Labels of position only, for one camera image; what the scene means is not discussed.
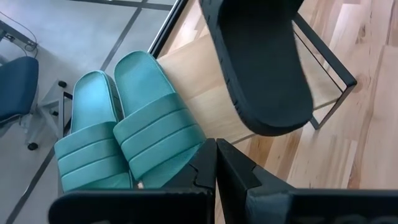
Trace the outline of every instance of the black slide sandal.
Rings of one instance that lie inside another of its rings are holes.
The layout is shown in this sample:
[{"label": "black slide sandal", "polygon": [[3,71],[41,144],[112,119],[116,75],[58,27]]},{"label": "black slide sandal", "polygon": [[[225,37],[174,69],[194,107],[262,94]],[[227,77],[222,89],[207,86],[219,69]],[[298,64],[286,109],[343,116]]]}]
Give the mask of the black slide sandal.
[{"label": "black slide sandal", "polygon": [[229,95],[254,133],[279,136],[312,117],[292,19],[301,0],[201,0]]}]

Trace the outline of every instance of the grey tile floor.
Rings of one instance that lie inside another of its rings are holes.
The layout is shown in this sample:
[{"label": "grey tile floor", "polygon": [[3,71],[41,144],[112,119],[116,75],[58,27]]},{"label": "grey tile floor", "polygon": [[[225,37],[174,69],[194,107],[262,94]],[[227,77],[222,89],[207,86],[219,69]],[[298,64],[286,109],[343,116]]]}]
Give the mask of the grey tile floor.
[{"label": "grey tile floor", "polygon": [[[172,5],[175,0],[148,2]],[[121,57],[150,47],[169,13],[68,0],[2,0],[0,11],[28,27],[37,38],[39,99],[56,80],[65,80],[67,91],[72,92],[74,83],[91,70],[102,67],[113,75],[114,66]],[[136,11],[139,14],[131,24]],[[1,14],[0,20],[34,39],[32,34]],[[120,37],[124,37],[123,41],[117,45]],[[0,55],[8,60],[24,54],[15,45],[0,42]],[[24,139],[18,124],[0,139],[0,223],[46,223],[49,205],[57,197],[57,163],[52,159],[18,216],[8,219],[56,141],[55,135],[45,129],[39,136],[40,149],[28,151]]]}]

